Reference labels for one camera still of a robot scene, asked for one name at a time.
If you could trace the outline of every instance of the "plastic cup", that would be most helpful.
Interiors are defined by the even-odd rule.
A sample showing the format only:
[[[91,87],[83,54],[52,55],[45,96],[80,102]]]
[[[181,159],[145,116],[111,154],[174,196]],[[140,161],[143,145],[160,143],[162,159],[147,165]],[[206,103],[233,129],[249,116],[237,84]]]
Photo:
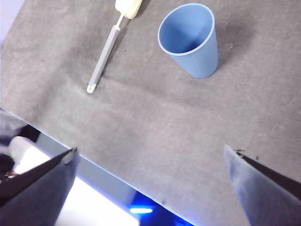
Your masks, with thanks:
[[[190,3],[171,11],[158,31],[161,49],[195,78],[212,75],[218,66],[217,42],[212,11]]]

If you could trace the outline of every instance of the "blue led light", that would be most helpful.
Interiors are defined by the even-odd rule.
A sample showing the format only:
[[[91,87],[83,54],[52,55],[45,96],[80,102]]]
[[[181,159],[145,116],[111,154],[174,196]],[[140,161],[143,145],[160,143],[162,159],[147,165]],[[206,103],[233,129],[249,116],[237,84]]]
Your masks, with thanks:
[[[150,208],[130,208],[131,213],[138,213],[138,214],[144,214],[144,213],[151,213],[152,209]]]

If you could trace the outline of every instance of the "white surface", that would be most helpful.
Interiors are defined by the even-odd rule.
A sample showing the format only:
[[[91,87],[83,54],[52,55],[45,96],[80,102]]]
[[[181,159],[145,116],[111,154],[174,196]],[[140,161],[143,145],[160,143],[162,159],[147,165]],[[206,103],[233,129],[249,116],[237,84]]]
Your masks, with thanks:
[[[126,18],[134,19],[141,6],[142,0],[116,0],[115,8]]]
[[[15,137],[9,154],[16,157],[15,172],[23,173],[50,159],[36,144]],[[55,226],[139,226],[129,212],[111,202],[80,178],[76,177]]]
[[[1,11],[1,43],[8,33],[15,17],[17,16],[24,0],[0,0]]]

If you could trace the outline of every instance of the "brush handle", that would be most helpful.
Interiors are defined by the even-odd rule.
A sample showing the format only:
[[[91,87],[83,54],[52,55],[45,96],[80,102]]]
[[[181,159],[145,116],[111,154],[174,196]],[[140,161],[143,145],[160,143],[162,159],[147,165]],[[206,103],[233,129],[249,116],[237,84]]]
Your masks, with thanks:
[[[88,93],[92,93],[96,87],[96,84],[102,74],[103,68],[109,58],[109,55],[112,51],[112,48],[115,44],[115,41],[118,37],[118,34],[120,32],[120,28],[117,25],[114,25],[111,29],[111,32],[108,36],[108,39],[104,45],[103,51],[98,59],[98,62],[95,66],[95,69],[93,71],[93,74],[90,78],[90,81],[88,83],[88,88],[87,88],[87,92]]]

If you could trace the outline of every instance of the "table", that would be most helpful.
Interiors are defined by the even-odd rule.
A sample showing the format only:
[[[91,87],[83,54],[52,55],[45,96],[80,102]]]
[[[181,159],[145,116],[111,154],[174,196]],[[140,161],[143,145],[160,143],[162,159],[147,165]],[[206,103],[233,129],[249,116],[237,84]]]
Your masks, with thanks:
[[[1,107],[195,225],[247,225],[222,147],[301,180],[301,2],[197,1],[215,15],[219,49],[202,80],[157,42],[188,2],[144,0],[91,95],[112,1],[26,0],[1,46]]]

